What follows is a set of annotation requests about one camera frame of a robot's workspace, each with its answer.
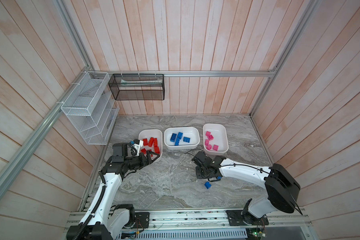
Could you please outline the blue small lego brick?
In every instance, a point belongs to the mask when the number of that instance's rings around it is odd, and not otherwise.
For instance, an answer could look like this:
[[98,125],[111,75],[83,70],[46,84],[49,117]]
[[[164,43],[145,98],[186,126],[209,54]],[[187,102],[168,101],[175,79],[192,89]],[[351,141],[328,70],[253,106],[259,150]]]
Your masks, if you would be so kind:
[[211,185],[210,182],[206,182],[206,183],[205,183],[205,187],[206,187],[207,189],[211,188],[211,186],[212,186],[212,185]]

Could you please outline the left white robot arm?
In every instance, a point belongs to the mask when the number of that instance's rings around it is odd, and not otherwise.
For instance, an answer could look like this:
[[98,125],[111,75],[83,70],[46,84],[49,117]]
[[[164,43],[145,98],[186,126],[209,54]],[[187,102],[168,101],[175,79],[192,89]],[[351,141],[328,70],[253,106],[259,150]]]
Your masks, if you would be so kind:
[[144,149],[144,143],[133,140],[112,146],[113,155],[99,170],[101,183],[93,202],[80,223],[71,226],[68,240],[115,240],[123,230],[136,229],[137,236],[149,226],[149,213],[136,215],[132,204],[113,205],[122,181],[129,175],[152,164],[161,156],[158,146],[153,151]]

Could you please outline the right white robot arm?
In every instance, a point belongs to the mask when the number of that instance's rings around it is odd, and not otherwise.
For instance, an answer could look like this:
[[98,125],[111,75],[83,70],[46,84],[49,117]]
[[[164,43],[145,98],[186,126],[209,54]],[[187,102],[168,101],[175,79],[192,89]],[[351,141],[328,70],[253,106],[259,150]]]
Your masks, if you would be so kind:
[[301,186],[291,174],[280,164],[271,167],[254,166],[239,163],[231,159],[216,156],[213,159],[199,151],[193,155],[192,162],[196,164],[197,179],[212,182],[221,178],[242,180],[266,190],[264,194],[249,199],[241,211],[227,211],[232,226],[255,226],[267,224],[266,215],[275,211],[292,214],[302,213],[297,201]]

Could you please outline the left white plastic bin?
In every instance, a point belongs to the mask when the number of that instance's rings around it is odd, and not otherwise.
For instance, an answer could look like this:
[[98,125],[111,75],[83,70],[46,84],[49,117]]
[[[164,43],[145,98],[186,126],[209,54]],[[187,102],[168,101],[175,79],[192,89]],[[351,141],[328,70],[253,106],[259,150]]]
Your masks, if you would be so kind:
[[140,132],[139,140],[143,141],[141,150],[148,157],[148,151],[150,151],[150,157],[153,160],[159,160],[163,153],[163,133],[158,129],[143,130]]

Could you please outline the white plastic bin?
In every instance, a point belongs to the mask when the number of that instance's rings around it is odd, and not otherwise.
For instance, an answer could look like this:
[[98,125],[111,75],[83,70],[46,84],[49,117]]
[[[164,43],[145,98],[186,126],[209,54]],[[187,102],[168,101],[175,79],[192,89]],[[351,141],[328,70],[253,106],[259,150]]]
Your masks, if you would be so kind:
[[191,150],[200,143],[199,131],[194,127],[168,128],[164,132],[164,143],[168,150]]
[[[206,131],[211,132],[211,135],[214,137],[213,140],[209,141],[209,145],[212,145],[211,150],[207,150],[205,146],[205,140],[208,139],[206,136]],[[203,142],[204,150],[208,155],[222,156],[229,150],[227,131],[226,128],[221,124],[205,124],[203,126]],[[217,151],[213,150],[214,145],[219,146]]]
[[140,132],[139,140],[143,141],[141,150],[148,157],[148,151],[150,151],[150,157],[153,160],[159,160],[163,153],[163,133],[158,129],[143,130]]

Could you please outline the middle white plastic bin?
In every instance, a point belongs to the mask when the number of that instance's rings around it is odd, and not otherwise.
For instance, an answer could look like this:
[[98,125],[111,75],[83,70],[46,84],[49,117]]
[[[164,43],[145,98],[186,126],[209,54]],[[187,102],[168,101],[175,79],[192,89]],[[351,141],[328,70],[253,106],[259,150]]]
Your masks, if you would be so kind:
[[168,128],[164,132],[164,143],[168,150],[191,150],[200,143],[199,131],[194,127]]

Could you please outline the right white plastic bin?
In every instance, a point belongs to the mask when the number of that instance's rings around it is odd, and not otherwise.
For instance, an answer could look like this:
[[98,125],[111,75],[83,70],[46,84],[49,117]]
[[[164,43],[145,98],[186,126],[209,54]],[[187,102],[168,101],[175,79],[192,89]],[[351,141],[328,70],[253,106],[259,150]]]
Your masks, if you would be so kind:
[[[211,150],[207,150],[205,146],[205,140],[208,139],[206,136],[206,131],[211,132],[211,135],[214,137],[213,140],[209,141],[209,145],[212,145]],[[227,131],[226,128],[221,124],[205,124],[203,126],[203,142],[204,150],[208,155],[222,156],[229,150]],[[214,145],[219,146],[217,151],[213,150]]]

